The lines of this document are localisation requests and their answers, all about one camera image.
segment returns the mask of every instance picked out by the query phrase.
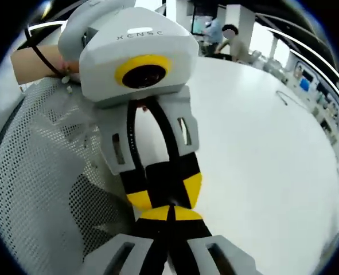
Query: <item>white mesh fabric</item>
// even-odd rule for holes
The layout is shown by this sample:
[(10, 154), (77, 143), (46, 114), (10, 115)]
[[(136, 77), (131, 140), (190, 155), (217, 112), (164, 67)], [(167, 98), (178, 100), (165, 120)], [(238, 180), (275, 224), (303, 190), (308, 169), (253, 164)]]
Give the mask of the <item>white mesh fabric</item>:
[(27, 274), (76, 274), (134, 221), (101, 157), (92, 106), (46, 78), (26, 91), (0, 146), (0, 235)]

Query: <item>yellow stripe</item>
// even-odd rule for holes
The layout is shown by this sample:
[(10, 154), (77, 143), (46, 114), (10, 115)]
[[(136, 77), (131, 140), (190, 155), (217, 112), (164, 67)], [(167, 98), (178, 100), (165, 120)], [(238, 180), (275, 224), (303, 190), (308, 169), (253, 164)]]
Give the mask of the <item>yellow stripe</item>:
[(140, 210), (151, 209), (151, 202), (147, 191), (140, 191), (127, 195), (128, 200)]
[(157, 219), (160, 221), (166, 221), (169, 211), (169, 205), (151, 209), (142, 213), (140, 219)]
[(176, 214), (176, 221), (191, 221), (194, 219), (202, 219), (202, 216), (197, 214), (195, 211), (181, 206), (175, 206), (174, 212)]
[(188, 198), (191, 203), (191, 208), (194, 208), (197, 202), (198, 195), (200, 193), (202, 182), (202, 175), (201, 173), (197, 173), (196, 175), (190, 176), (188, 179), (183, 181)]
[(122, 83), (122, 80), (126, 73), (128, 73), (132, 69), (144, 65), (160, 66), (165, 70), (165, 73), (168, 74), (171, 70), (172, 62), (165, 56), (157, 56), (155, 54), (136, 56), (134, 58), (127, 60), (124, 64), (122, 64), (116, 69), (115, 73), (116, 82), (119, 85), (125, 86), (124, 83)]

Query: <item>black cable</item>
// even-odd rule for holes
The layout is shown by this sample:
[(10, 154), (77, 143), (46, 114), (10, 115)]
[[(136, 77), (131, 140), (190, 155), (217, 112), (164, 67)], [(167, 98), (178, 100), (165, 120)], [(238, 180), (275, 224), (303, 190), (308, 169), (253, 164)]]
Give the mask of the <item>black cable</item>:
[(32, 49), (34, 50), (34, 52), (38, 55), (38, 57), (40, 58), (40, 60), (43, 61), (43, 63), (56, 75), (58, 76), (59, 78), (63, 78), (64, 75), (59, 71), (57, 70), (46, 58), (45, 56), (41, 53), (41, 51), (38, 49), (37, 46), (35, 46), (32, 42), (31, 42), (31, 36), (30, 36), (30, 33), (29, 33), (29, 29), (26, 28), (24, 30), (24, 33), (25, 33), (25, 37), (26, 37), (26, 40), (28, 42), (28, 44), (30, 45), (30, 47), (32, 47)]

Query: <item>camera lens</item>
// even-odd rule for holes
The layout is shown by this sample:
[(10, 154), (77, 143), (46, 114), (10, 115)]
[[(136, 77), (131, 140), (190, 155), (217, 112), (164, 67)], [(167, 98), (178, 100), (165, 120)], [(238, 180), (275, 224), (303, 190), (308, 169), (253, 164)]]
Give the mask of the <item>camera lens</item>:
[(143, 65), (127, 72), (123, 79), (123, 85), (140, 89), (155, 85), (165, 77), (166, 71), (158, 65)]

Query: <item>yellow lens ring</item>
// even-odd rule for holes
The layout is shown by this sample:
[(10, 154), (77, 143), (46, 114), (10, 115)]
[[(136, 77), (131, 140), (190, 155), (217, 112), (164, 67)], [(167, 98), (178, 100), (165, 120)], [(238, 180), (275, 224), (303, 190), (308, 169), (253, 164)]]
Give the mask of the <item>yellow lens ring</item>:
[(122, 64), (116, 69), (116, 73), (115, 73), (116, 82), (119, 85), (126, 87), (126, 85), (124, 85), (123, 83), (123, 77), (126, 75), (126, 73), (128, 73), (132, 69), (135, 69), (137, 67), (144, 66), (144, 65), (160, 66), (164, 68), (165, 75), (167, 75), (172, 68), (172, 62), (164, 56), (158, 56), (155, 54), (148, 54), (145, 56), (136, 56), (134, 58), (127, 60), (124, 64)]

